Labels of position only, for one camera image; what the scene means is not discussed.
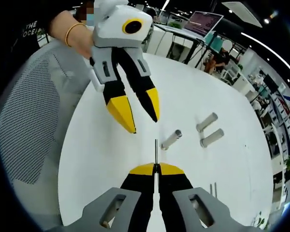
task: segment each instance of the face mask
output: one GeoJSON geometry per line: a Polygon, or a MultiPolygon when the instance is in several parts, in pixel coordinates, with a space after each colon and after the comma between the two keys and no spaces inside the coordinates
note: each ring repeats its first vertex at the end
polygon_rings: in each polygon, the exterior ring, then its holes
{"type": "Polygon", "coordinates": [[[94,26],[94,15],[93,14],[87,14],[86,16],[86,25],[87,26],[94,26]]]}

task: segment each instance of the computer monitor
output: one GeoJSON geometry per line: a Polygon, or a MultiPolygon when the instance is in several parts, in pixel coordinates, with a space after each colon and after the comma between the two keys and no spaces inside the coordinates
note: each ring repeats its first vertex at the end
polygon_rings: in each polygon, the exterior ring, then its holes
{"type": "Polygon", "coordinates": [[[184,28],[206,37],[222,18],[223,15],[195,11],[184,28]]]}

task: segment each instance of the metal cylinder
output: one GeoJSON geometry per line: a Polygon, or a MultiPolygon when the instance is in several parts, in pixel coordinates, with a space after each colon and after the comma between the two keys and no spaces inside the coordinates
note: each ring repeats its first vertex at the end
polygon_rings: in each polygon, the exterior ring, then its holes
{"type": "Polygon", "coordinates": [[[224,136],[223,130],[222,129],[218,129],[217,131],[215,131],[211,135],[207,136],[206,138],[201,139],[200,140],[200,144],[201,144],[202,147],[206,148],[208,145],[210,145],[214,141],[217,141],[218,139],[220,139],[223,136],[224,136]]]}
{"type": "Polygon", "coordinates": [[[182,137],[182,132],[180,130],[174,131],[174,133],[171,134],[170,137],[161,144],[161,149],[167,150],[180,137],[182,137]]]}
{"type": "Polygon", "coordinates": [[[211,113],[203,122],[197,124],[197,131],[202,132],[206,127],[215,122],[218,116],[215,113],[211,113]]]}

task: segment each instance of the gold bracelet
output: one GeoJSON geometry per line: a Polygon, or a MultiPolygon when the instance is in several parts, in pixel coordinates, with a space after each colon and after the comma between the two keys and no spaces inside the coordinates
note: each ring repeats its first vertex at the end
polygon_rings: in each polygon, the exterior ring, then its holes
{"type": "Polygon", "coordinates": [[[72,47],[72,46],[70,46],[70,45],[68,44],[68,36],[69,36],[69,33],[70,33],[70,31],[71,31],[75,26],[77,26],[77,25],[84,25],[84,26],[85,26],[84,23],[75,23],[73,26],[70,27],[70,29],[69,29],[69,30],[67,31],[67,33],[66,33],[66,38],[65,38],[66,45],[69,46],[69,47],[72,47]]]}

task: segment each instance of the mesh chair back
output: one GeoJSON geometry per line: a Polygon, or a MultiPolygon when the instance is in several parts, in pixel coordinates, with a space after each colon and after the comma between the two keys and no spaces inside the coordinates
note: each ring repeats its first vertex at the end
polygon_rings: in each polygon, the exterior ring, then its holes
{"type": "Polygon", "coordinates": [[[61,148],[88,83],[84,59],[52,41],[28,59],[0,100],[2,163],[16,196],[43,230],[62,224],[61,148]]]}

